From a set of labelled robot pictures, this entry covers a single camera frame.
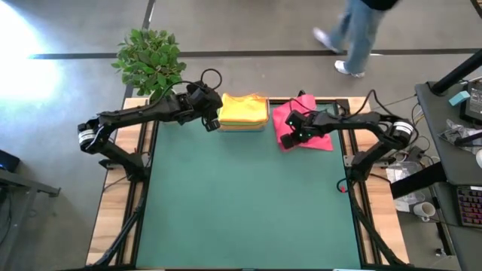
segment yellow towel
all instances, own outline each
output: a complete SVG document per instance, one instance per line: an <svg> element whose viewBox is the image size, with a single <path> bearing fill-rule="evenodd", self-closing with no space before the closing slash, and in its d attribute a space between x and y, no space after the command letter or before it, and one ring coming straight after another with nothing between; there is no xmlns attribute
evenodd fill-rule
<svg viewBox="0 0 482 271"><path fill-rule="evenodd" d="M225 93L223 107L219 111L221 123L262 123L269 119L267 98L257 94L234 97Z"/></svg>

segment jeans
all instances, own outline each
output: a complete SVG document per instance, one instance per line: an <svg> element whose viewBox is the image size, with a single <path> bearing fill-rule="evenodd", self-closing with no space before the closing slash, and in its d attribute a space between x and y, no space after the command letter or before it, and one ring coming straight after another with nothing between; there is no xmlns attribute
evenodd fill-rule
<svg viewBox="0 0 482 271"><path fill-rule="evenodd" d="M350 46L345 61L348 72L357 74L365 70L384 14L384 11L371 9L362 0L346 0L345 13L338 26L331 30L330 42L336 49L343 50L343 40L349 32Z"/></svg>

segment pink cloth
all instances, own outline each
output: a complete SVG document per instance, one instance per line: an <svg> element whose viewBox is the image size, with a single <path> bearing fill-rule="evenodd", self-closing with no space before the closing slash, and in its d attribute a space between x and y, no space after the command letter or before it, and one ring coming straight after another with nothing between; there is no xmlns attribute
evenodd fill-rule
<svg viewBox="0 0 482 271"><path fill-rule="evenodd" d="M305 94L296 98L302 105L306 106L307 108L311 108L316 110L316 101L315 96ZM287 151L281 144L281 136L293 132L288 124L285 123L286 118L290 114L290 104L291 103L291 110L298 110L300 113L307 112L308 109L304 108L300 104L295 101L286 102L284 105L281 105L277 108L273 109L273 124L274 129L276 132L276 140L278 141L279 146L283 151ZM331 144L331 137L330 135L325 135L322 138L319 136L313 137L306 143L301 143L298 146L305 147L305 148L314 148L323 151L332 151L333 145Z"/></svg>

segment white shoe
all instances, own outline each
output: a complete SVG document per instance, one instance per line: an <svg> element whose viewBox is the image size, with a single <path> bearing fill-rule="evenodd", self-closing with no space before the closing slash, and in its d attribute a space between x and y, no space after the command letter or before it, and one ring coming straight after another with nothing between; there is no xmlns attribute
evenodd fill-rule
<svg viewBox="0 0 482 271"><path fill-rule="evenodd" d="M334 67L336 68L337 71L341 72L342 74L344 75L352 75L353 77L355 78L363 78L365 76L365 73L364 72L360 72L358 74L353 74L351 72L348 72L346 69L345 69L345 62L344 61L341 61L341 60L337 60L335 63L334 63Z"/></svg>
<svg viewBox="0 0 482 271"><path fill-rule="evenodd" d="M326 48L334 51L335 53L342 53L343 52L342 50L338 50L337 48L333 47L333 45L331 45L330 37L328 37L328 35L326 35L326 33L323 32L318 27L313 28L313 35L315 36L316 40L323 43L323 45Z"/></svg>

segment person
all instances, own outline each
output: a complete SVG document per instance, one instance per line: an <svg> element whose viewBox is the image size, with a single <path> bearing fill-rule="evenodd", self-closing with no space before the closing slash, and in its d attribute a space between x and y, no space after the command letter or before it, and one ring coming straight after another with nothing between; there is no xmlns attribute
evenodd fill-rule
<svg viewBox="0 0 482 271"><path fill-rule="evenodd" d="M341 20L329 34L313 29L315 38L335 53L343 52L343 40L350 34L347 61L337 60L334 67L345 75L365 76L365 66L374 46L377 29L386 11L398 0L346 0Z"/></svg>

